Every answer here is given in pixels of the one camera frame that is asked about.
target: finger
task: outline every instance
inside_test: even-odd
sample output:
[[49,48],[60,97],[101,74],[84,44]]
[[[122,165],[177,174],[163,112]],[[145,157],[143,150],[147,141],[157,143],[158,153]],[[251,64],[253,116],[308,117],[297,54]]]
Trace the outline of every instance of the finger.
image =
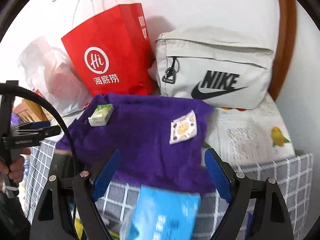
[[0,172],[4,173],[4,174],[8,174],[9,173],[9,169],[6,165],[4,165],[1,161],[0,161]]
[[22,154],[24,154],[24,155],[30,155],[30,154],[31,154],[30,148],[23,148],[23,149],[22,149]]
[[22,180],[23,180],[23,176],[20,176],[19,178],[14,179],[13,182],[14,183],[20,183]]
[[20,171],[21,169],[24,170],[23,164],[24,164],[24,158],[20,156],[18,159],[14,161],[14,163],[10,165],[10,171]]
[[9,172],[9,179],[19,179],[21,176],[23,176],[23,171],[12,171],[12,172]]

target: haidilao logo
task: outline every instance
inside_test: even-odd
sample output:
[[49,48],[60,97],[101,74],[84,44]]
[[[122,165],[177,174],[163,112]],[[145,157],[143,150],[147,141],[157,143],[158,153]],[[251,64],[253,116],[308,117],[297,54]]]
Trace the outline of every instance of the haidilao logo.
[[103,74],[109,68],[107,54],[98,47],[90,47],[84,54],[84,61],[87,67],[96,74]]

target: zipper pull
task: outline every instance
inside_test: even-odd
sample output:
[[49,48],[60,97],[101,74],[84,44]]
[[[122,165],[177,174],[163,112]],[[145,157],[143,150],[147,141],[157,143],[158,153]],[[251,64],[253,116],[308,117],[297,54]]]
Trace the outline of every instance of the zipper pull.
[[164,76],[162,77],[162,82],[168,83],[168,84],[174,84],[176,82],[176,71],[174,69],[174,63],[176,62],[177,57],[173,57],[173,62],[171,67],[167,68],[164,72]]

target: blue packet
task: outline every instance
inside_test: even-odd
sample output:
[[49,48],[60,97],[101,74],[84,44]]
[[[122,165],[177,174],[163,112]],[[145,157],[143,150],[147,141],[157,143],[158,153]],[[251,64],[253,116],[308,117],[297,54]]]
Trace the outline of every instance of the blue packet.
[[126,240],[189,240],[199,194],[142,186]]

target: human hand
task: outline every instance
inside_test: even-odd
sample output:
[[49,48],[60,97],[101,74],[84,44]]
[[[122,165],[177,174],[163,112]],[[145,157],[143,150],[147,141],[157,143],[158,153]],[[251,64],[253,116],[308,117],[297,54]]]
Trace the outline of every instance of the human hand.
[[[29,148],[23,148],[22,154],[30,155],[31,151]],[[4,174],[8,174],[9,179],[12,179],[15,183],[19,183],[23,179],[23,172],[24,172],[24,158],[20,156],[10,165],[10,172],[8,167],[0,161],[0,172]],[[3,188],[3,179],[2,176],[0,177],[0,191]]]

